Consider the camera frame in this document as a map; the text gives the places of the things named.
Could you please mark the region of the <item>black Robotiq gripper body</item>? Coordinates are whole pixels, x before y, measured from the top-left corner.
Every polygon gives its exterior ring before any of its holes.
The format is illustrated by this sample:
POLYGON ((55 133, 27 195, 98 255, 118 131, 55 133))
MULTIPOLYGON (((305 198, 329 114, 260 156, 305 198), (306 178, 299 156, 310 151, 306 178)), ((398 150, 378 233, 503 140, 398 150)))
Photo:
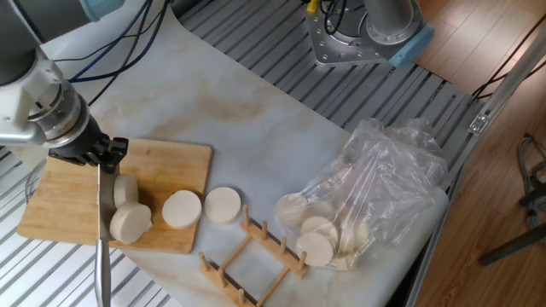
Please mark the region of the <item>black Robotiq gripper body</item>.
POLYGON ((110 160, 109 143, 109 136, 90 118, 83 132, 73 142, 60 148, 51 148, 48 156, 74 165, 98 166, 110 160))

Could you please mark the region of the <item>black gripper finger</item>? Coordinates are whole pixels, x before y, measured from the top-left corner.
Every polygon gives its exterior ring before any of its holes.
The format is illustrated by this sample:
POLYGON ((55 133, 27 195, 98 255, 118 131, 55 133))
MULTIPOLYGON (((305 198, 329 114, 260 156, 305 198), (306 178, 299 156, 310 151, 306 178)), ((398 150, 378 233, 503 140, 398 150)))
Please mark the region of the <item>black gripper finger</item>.
POLYGON ((117 152, 105 152, 105 153, 93 153, 91 160, 99 165, 100 168, 108 174, 114 174, 117 166, 120 162, 120 153, 117 152))
POLYGON ((120 153, 120 161, 127 155, 129 140, 123 137, 115 137, 113 139, 107 140, 107 151, 106 152, 117 152, 120 153))

